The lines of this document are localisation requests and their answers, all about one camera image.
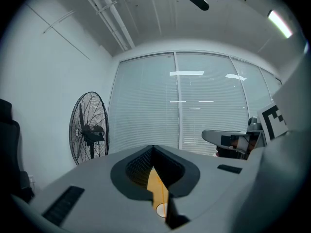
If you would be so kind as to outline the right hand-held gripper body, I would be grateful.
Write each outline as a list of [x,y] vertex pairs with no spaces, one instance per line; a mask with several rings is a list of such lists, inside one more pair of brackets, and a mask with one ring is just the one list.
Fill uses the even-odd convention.
[[246,140],[248,142],[247,154],[256,148],[267,146],[275,138],[288,131],[287,125],[277,105],[272,102],[259,109],[257,116],[248,121]]

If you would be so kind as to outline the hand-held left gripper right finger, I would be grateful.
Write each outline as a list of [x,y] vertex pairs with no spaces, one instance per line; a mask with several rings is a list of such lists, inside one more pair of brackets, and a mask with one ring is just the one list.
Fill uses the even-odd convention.
[[234,233],[250,193],[262,149],[247,160],[153,146],[153,166],[168,189],[168,215],[155,233]]

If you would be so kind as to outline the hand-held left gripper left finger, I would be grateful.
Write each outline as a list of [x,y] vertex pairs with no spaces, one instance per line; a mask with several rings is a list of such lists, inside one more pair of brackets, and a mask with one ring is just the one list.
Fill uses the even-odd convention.
[[148,191],[153,146],[84,162],[31,202],[13,201],[39,233],[169,233]]

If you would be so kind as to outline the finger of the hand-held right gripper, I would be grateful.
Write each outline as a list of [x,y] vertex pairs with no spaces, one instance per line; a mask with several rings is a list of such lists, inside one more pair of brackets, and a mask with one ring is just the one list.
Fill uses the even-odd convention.
[[203,130],[202,138],[216,146],[216,155],[224,158],[245,159],[248,135],[245,132]]

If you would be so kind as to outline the person's right forearm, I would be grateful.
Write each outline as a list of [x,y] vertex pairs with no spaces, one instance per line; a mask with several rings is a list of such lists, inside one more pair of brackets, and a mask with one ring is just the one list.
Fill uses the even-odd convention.
[[288,131],[264,149],[230,233],[311,232],[311,50],[274,102]]

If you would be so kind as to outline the black standing fan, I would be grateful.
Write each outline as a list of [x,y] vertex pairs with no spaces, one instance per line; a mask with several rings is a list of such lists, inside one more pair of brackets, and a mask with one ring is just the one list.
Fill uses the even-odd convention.
[[98,93],[87,92],[77,100],[69,122],[69,146],[76,165],[108,155],[108,115]]

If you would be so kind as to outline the white window blinds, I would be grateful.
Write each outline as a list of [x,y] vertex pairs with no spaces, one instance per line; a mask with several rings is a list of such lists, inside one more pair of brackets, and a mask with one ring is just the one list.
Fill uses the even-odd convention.
[[108,110],[109,152],[159,144],[214,155],[202,131],[246,131],[281,84],[260,66],[219,54],[175,51],[120,62]]

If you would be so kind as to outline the black high-back office chair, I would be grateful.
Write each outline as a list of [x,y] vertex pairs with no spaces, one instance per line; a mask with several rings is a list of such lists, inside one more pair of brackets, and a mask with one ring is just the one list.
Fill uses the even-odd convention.
[[12,118],[12,104],[0,99],[0,183],[4,190],[26,203],[34,197],[30,179],[18,164],[20,126]]

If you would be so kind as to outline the ceiling tube light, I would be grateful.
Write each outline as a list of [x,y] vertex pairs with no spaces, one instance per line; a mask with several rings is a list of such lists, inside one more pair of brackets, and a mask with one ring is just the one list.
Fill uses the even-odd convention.
[[280,30],[280,32],[288,39],[293,35],[293,31],[285,20],[275,11],[270,10],[268,19]]

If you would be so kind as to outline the white ceiling pipes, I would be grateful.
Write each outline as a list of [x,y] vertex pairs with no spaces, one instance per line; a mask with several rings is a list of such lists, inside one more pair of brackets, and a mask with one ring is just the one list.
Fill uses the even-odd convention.
[[122,51],[135,48],[134,41],[116,8],[117,0],[87,1],[95,10],[95,14],[104,22]]

